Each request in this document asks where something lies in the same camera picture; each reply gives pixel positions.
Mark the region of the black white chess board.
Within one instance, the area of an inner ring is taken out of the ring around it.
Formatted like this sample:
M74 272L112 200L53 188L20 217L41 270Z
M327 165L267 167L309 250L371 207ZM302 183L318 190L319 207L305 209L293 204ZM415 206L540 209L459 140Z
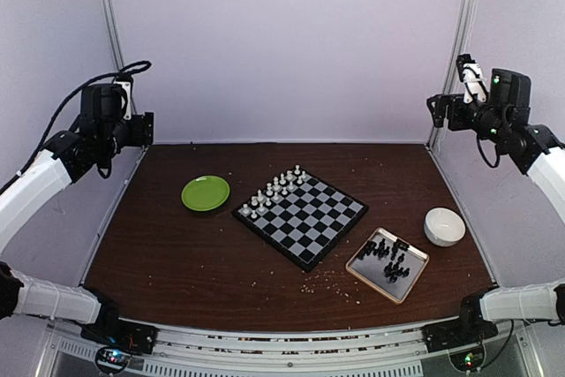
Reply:
M310 272L369 207L302 167L303 175L297 177L294 169L272 179L235 207L232 215L285 258ZM271 204L261 214L259 207L266 199Z

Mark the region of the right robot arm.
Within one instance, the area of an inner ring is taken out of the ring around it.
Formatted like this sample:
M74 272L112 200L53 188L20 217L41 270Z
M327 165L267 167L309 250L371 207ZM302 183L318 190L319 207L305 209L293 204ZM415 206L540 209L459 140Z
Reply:
M531 80L528 76L494 68L490 83L475 64L460 72L460 94L435 94L426 99L433 126L452 132L470 131L476 142L489 141L495 157L507 156L516 170L536 188L544 204L564 216L564 144L543 124L530 121ZM470 295L462 302L453 336L472 342L488 321L545 321L564 323L564 280L515 287L496 287Z

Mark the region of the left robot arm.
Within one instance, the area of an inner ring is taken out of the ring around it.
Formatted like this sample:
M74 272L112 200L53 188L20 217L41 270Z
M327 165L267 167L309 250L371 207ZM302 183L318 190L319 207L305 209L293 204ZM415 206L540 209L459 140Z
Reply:
M67 130L40 143L31 162L1 191L1 247L45 206L90 170L107 179L125 148L146 148L154 139L154 115L132 110L133 84L127 79L80 89L79 114ZM127 327L115 307L96 290L32 277L1 264L1 316L28 315L91 325L108 345L118 345Z

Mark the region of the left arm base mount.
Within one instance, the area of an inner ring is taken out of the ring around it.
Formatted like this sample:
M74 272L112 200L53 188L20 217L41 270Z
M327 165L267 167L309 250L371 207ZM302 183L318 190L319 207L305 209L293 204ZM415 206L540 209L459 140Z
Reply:
M136 355L152 354L158 336L156 327L127 320L119 320L112 328L95 324L79 324L79 327L84 339Z

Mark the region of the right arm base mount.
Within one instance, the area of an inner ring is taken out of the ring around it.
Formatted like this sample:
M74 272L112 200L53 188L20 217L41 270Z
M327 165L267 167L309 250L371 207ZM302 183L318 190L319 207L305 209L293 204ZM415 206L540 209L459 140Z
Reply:
M429 353L480 343L498 334L498 328L492 322L467 327L459 320L447 320L422 327Z

